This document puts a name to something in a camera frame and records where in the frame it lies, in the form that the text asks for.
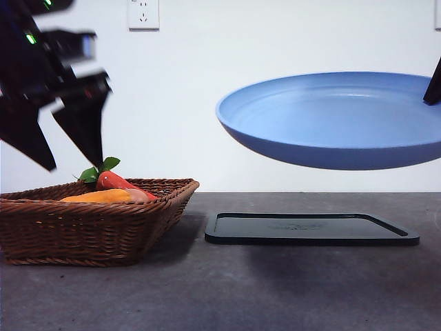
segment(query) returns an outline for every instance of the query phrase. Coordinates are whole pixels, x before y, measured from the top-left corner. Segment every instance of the wall socket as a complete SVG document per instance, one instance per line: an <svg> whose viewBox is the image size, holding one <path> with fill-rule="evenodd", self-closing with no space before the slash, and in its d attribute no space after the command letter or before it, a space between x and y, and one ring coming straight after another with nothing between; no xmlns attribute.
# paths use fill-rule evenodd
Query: wall socket
<svg viewBox="0 0 441 331"><path fill-rule="evenodd" d="M159 0L127 0L130 30L159 30Z"/></svg>

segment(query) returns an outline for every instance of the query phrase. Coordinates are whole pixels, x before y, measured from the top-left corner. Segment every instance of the wicker basket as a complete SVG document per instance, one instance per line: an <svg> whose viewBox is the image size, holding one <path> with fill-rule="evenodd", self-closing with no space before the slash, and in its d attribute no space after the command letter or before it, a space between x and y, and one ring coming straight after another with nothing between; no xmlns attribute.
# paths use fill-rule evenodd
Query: wicker basket
<svg viewBox="0 0 441 331"><path fill-rule="evenodd" d="M132 265L179 221L193 179L128 179L149 203L57 201L93 190L82 181L0 195L0 246L9 264Z"/></svg>

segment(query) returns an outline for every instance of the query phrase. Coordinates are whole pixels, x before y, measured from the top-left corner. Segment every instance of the green led light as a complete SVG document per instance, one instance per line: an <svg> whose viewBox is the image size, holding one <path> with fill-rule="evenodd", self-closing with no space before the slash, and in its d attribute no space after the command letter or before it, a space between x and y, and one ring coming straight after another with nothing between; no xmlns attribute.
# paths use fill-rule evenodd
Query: green led light
<svg viewBox="0 0 441 331"><path fill-rule="evenodd" d="M37 40L35 39L35 37L32 34L27 34L26 38L28 38L28 41L34 45L35 43L37 43Z"/></svg>

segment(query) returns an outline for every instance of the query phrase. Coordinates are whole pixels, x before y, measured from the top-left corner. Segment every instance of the gray countertop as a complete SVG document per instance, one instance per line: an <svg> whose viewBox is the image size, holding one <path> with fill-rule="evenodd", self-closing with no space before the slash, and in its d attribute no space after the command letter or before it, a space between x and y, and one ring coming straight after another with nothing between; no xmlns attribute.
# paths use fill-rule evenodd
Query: gray countertop
<svg viewBox="0 0 441 331"><path fill-rule="evenodd" d="M408 247L214 245L215 212L364 212ZM1 264L2 331L441 330L441 193L196 193L130 267Z"/></svg>

